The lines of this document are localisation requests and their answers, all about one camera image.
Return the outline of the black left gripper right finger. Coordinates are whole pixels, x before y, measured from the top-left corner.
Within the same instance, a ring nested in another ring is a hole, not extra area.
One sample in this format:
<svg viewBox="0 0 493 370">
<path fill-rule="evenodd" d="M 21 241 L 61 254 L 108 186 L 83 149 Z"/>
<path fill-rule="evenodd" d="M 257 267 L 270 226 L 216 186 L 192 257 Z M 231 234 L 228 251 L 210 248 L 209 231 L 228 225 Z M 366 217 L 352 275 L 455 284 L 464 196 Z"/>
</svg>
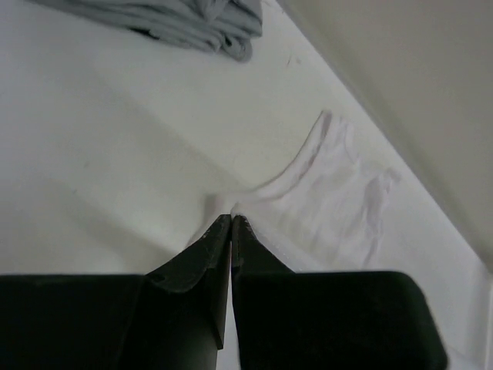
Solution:
<svg viewBox="0 0 493 370">
<path fill-rule="evenodd" d="M 297 273 L 233 219 L 233 310 L 243 369 L 445 369 L 426 298 L 398 271 Z"/>
</svg>

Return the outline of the white tank top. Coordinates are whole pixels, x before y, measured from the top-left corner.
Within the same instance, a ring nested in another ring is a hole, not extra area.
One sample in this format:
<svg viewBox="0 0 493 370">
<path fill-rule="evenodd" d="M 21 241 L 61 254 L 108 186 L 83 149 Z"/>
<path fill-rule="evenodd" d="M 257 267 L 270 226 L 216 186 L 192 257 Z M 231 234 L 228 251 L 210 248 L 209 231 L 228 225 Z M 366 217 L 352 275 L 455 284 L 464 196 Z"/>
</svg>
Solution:
<svg viewBox="0 0 493 370">
<path fill-rule="evenodd" d="M 221 214 L 243 216 L 254 237 L 295 271 L 368 269 L 400 174 L 359 154 L 354 126 L 324 110 L 294 159 L 275 177 L 207 198 L 199 240 Z"/>
</svg>

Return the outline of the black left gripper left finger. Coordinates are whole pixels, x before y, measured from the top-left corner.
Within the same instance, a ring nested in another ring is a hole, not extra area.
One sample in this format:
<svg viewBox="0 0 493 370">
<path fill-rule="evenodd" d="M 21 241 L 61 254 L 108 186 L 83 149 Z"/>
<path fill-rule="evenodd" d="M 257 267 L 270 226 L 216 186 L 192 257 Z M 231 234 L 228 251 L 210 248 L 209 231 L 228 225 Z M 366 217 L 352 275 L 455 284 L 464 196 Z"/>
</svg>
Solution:
<svg viewBox="0 0 493 370">
<path fill-rule="evenodd" d="M 231 219 L 148 274 L 1 278 L 3 369 L 214 369 Z"/>
</svg>

